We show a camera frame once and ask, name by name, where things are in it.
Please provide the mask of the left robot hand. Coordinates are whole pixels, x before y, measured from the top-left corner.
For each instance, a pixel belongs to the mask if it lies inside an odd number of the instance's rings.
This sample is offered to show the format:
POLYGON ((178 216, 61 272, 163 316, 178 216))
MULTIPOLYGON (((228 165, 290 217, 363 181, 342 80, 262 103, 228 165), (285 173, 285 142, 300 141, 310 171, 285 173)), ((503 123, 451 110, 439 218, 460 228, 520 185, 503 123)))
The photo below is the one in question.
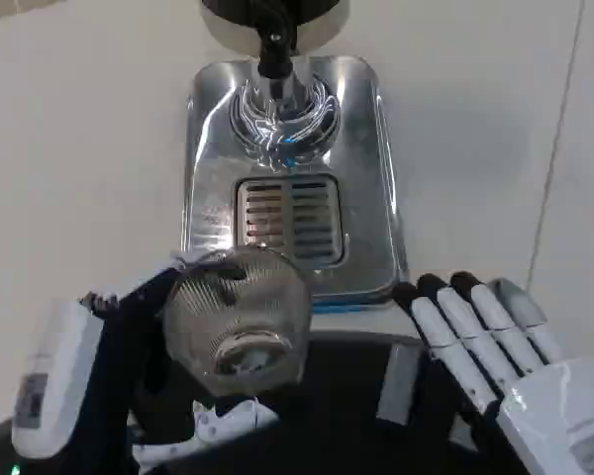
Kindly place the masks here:
POLYGON ((239 275, 222 262, 171 258, 120 293, 89 292, 55 306, 21 378, 11 420, 19 474, 163 474, 169 463, 270 427, 278 415, 252 397, 224 413, 191 399, 184 433, 159 440, 164 411, 149 397, 172 360, 161 311, 185 270, 239 275))

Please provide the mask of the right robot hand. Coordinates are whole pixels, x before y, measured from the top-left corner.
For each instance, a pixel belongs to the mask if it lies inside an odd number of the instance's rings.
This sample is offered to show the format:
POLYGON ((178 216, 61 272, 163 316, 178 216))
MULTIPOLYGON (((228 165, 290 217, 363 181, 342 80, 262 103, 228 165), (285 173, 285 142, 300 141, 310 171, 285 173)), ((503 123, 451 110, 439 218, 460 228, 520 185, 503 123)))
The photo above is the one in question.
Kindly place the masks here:
POLYGON ((594 357, 571 355, 526 290, 458 271, 399 283, 392 298, 492 468, 594 474, 594 357))

